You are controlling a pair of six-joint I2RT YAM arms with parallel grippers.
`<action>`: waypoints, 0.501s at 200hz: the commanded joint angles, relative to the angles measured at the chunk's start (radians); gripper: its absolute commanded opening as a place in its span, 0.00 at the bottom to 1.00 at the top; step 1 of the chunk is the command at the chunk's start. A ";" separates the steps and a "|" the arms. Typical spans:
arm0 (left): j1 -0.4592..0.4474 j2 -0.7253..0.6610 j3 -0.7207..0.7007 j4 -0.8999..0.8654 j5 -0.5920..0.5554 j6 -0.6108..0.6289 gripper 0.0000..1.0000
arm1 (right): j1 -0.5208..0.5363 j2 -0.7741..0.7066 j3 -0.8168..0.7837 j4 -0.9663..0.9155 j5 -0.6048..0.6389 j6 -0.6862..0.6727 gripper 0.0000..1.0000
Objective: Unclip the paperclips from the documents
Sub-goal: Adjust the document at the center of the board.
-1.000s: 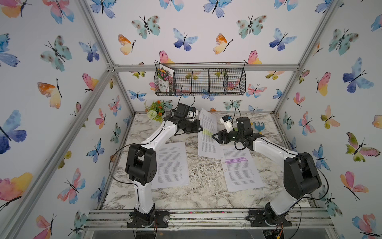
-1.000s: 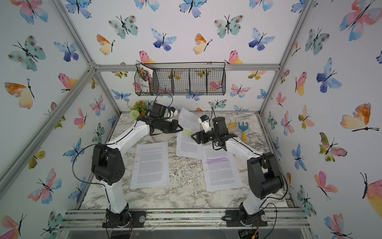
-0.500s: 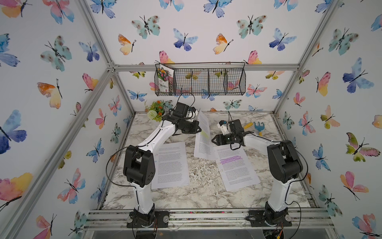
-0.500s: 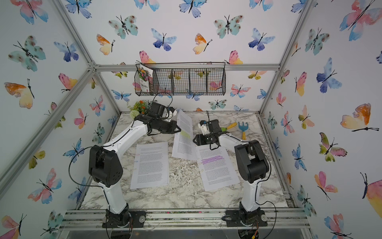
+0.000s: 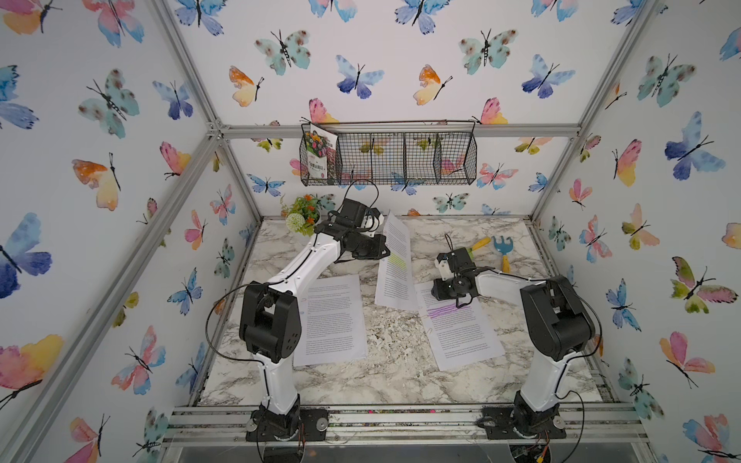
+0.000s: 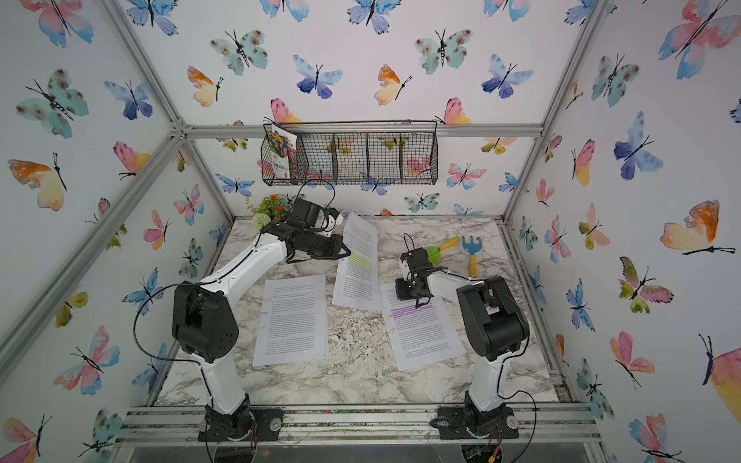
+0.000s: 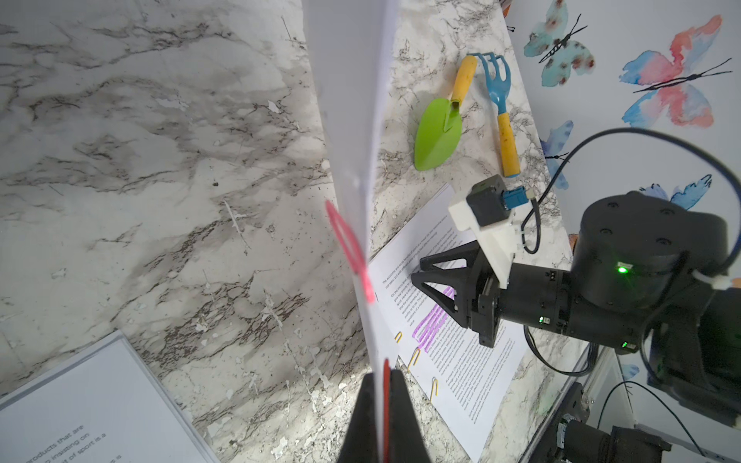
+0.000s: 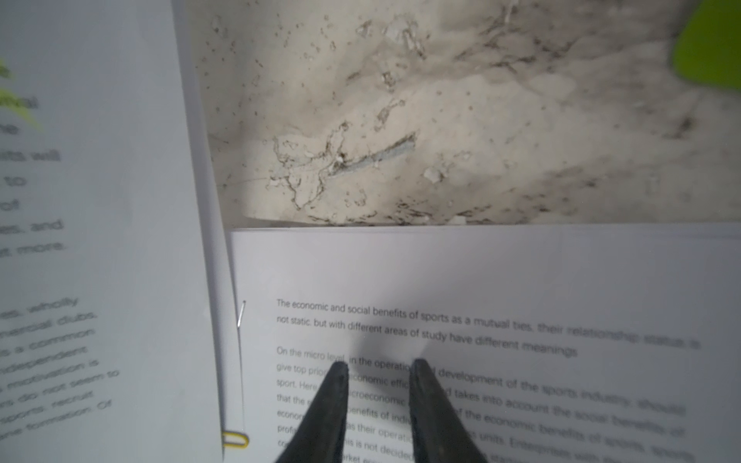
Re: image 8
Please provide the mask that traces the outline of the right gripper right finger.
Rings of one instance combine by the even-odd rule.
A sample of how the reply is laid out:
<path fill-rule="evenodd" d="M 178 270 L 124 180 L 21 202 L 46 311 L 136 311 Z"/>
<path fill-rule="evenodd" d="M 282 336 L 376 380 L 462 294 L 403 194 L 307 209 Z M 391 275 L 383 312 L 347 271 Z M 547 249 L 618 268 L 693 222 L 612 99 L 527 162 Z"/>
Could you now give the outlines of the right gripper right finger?
<path fill-rule="evenodd" d="M 410 368 L 409 408 L 417 463 L 486 463 L 424 359 Z"/>

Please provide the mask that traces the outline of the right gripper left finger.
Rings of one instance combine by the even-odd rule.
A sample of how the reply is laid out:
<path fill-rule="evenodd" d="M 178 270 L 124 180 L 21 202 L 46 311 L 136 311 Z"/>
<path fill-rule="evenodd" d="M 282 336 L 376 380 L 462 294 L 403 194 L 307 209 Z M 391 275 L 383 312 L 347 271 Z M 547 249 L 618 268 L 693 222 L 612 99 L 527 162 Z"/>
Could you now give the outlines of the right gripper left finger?
<path fill-rule="evenodd" d="M 340 463 L 347 430 L 349 366 L 335 362 L 278 463 Z"/>

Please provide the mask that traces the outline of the yellow paperclip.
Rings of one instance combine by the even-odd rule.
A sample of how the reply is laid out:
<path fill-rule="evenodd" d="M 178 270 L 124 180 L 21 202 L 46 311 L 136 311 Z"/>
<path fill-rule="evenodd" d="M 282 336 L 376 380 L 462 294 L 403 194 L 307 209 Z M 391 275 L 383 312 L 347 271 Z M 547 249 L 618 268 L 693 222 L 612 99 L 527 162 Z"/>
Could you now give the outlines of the yellow paperclip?
<path fill-rule="evenodd" d="M 247 434 L 236 431 L 222 432 L 222 441 L 225 448 L 246 449 L 250 444 L 250 438 Z"/>

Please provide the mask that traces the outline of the document with purple highlight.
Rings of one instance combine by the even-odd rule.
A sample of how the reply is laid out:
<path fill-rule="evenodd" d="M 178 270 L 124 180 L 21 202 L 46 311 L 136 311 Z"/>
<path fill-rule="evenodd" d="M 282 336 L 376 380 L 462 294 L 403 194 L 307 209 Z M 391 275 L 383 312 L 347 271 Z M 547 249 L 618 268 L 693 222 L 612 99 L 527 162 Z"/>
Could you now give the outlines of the document with purple highlight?
<path fill-rule="evenodd" d="M 348 462 L 409 462 L 418 358 L 490 462 L 736 462 L 736 224 L 235 231 L 247 462 L 349 365 Z"/>

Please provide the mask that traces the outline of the document with green highlight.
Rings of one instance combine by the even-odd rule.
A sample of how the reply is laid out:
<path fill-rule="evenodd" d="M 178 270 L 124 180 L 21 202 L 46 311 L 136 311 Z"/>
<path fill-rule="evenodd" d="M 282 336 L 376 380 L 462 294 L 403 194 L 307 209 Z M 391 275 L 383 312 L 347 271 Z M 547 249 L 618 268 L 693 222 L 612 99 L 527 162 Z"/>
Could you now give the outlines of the document with green highlight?
<path fill-rule="evenodd" d="M 181 1 L 1 5 L 1 458 L 219 462 L 213 188 Z"/>

